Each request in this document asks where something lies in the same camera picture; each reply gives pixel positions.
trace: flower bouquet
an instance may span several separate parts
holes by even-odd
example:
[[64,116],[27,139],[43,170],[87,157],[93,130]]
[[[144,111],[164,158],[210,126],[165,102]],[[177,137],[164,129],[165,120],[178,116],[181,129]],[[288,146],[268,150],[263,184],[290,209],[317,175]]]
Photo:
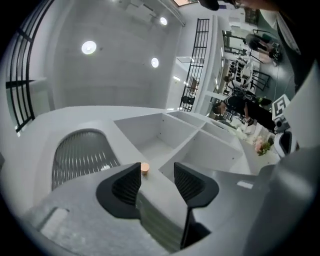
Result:
[[274,140],[271,137],[267,141],[264,141],[261,136],[258,136],[253,145],[255,152],[257,152],[259,156],[263,156],[268,150],[270,150],[273,144]]

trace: black railing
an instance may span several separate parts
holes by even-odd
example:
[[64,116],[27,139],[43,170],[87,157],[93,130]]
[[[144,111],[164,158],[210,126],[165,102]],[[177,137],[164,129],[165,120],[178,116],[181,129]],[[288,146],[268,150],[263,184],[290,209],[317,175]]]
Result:
[[6,82],[6,89],[10,90],[17,133],[35,119],[30,95],[30,82],[33,81],[30,80],[31,52],[39,26],[53,2],[54,0],[41,1],[16,31],[9,60],[9,81]]
[[209,22],[209,19],[199,18],[197,21],[189,70],[186,76],[186,83],[184,85],[180,101],[179,109],[181,111],[190,112],[195,102],[202,69],[205,63],[209,34]]

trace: white ceiling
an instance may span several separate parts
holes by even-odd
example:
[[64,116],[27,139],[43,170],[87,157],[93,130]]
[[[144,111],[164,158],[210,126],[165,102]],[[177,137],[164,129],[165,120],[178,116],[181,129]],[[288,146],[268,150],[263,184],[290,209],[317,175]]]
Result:
[[[65,106],[165,107],[181,25],[158,1],[146,3],[156,16],[150,22],[126,12],[129,4],[75,1],[54,61]],[[161,16],[167,26],[160,25]],[[86,41],[97,44],[91,55],[81,52]],[[158,68],[151,66],[153,57]]]

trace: recessed light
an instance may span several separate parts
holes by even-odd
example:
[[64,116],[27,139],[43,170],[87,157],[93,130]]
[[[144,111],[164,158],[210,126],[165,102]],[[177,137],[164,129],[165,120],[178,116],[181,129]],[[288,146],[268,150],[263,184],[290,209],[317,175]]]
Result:
[[81,50],[84,54],[89,55],[92,54],[97,49],[97,44],[94,41],[86,41]]
[[162,25],[166,26],[166,25],[168,24],[168,21],[167,21],[166,18],[161,17],[161,18],[160,18],[160,23],[161,23]]
[[159,66],[159,60],[157,58],[152,58],[151,65],[154,68],[157,68]]

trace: pink flower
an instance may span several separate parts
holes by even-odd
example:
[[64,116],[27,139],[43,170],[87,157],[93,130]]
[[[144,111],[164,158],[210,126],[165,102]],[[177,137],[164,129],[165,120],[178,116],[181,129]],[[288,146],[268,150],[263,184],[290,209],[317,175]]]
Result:
[[257,140],[257,141],[254,143],[254,146],[255,146],[255,147],[261,147],[262,144],[263,144],[263,141]]
[[262,144],[258,144],[254,147],[255,152],[259,153],[262,149]]
[[262,144],[263,142],[264,142],[264,140],[262,139],[261,136],[259,136],[258,138],[256,138],[256,141],[255,141],[256,144]]

